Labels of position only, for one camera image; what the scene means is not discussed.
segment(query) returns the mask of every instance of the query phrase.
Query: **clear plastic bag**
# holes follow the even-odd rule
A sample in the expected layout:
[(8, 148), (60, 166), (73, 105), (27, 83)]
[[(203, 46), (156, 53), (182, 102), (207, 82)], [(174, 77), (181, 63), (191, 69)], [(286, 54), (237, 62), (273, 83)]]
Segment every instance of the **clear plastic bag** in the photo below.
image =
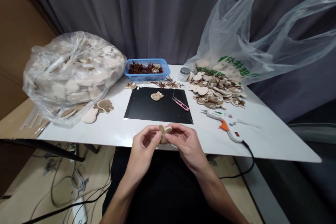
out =
[[(65, 128), (73, 127), (105, 97), (126, 66), (126, 57), (115, 46), (83, 31), (63, 34), (31, 51), (23, 90), (44, 118)], [(61, 117), (72, 108), (75, 114)]]
[(336, 29), (292, 40), (299, 19), (336, 6), (336, 0), (305, 0), (286, 13), (262, 39), (249, 42), (254, 0), (218, 0), (203, 31), (197, 55), (186, 61), (193, 72), (235, 77), (248, 85), (306, 66), (336, 46)]

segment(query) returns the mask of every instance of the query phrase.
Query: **blue plastic basket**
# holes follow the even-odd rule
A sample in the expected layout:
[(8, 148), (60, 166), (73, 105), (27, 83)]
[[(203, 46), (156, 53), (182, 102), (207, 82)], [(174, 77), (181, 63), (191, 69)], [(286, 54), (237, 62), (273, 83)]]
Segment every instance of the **blue plastic basket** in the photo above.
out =
[[(148, 66), (149, 63), (152, 64), (160, 64), (163, 73), (153, 73), (153, 74), (139, 74), (139, 75), (131, 75), (128, 73), (129, 65), (132, 62), (142, 64), (144, 66)], [(170, 74), (170, 69), (168, 67), (167, 61), (164, 59), (129, 59), (127, 60), (127, 66), (125, 69), (125, 75), (132, 81), (132, 82), (141, 82), (141, 81), (163, 81), (165, 80), (166, 76)]]

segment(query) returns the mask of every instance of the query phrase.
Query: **hot glue gun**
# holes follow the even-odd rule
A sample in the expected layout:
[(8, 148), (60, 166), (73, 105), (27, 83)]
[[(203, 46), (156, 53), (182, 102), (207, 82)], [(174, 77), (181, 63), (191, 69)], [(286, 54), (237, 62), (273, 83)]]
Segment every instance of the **hot glue gun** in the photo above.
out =
[(243, 141), (239, 133), (235, 131), (236, 123), (241, 123), (251, 127), (260, 128), (260, 126), (258, 125), (250, 124), (240, 119), (234, 119), (232, 118), (232, 115), (227, 115), (226, 113), (210, 110), (201, 110), (201, 111), (204, 112), (208, 117), (221, 121), (222, 125), (219, 126), (219, 128), (227, 131), (230, 139), (236, 143), (241, 143)]

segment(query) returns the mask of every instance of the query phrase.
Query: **pile of felt cutouts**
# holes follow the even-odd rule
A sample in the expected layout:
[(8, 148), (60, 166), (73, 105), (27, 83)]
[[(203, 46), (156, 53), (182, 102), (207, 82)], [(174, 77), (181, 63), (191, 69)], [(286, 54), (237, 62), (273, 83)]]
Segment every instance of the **pile of felt cutouts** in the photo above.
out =
[(209, 76), (205, 72), (198, 72), (189, 76), (189, 91), (196, 95), (193, 97), (198, 104), (209, 109), (219, 107), (226, 108), (226, 103), (232, 103), (236, 107), (245, 108), (245, 101), (242, 97), (247, 97), (238, 80), (235, 78), (225, 78), (224, 76)]

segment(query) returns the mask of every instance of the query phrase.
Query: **white power strip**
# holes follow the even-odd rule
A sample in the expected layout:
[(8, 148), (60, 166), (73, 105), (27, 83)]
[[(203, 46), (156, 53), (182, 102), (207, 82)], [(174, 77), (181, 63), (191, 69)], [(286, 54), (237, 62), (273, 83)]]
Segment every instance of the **white power strip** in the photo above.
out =
[[(82, 203), (84, 202), (84, 198), (80, 197), (75, 203)], [(75, 218), (73, 223), (74, 224), (85, 224), (88, 220), (88, 216), (86, 214), (85, 204), (77, 205), (72, 207), (72, 214)]]

